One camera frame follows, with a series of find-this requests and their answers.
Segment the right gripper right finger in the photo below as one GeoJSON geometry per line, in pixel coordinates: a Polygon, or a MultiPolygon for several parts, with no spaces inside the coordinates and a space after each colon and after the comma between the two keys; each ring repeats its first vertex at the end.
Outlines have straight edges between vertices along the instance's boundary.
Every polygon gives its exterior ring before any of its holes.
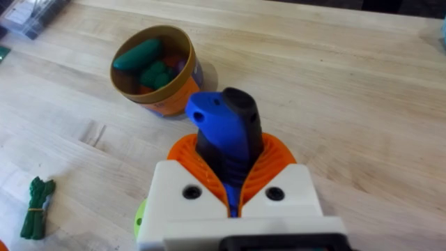
{"type": "Polygon", "coordinates": [[[299,165],[286,145],[262,134],[264,150],[251,168],[240,193],[242,218],[321,215],[309,169],[299,165]]]}

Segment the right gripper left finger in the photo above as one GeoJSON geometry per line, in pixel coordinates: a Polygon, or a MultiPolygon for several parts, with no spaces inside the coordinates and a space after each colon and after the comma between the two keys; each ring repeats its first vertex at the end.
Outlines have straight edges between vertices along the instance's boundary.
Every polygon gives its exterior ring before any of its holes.
{"type": "Polygon", "coordinates": [[[218,250],[218,220],[229,216],[226,190],[186,135],[155,166],[137,233],[139,250],[218,250]]]}

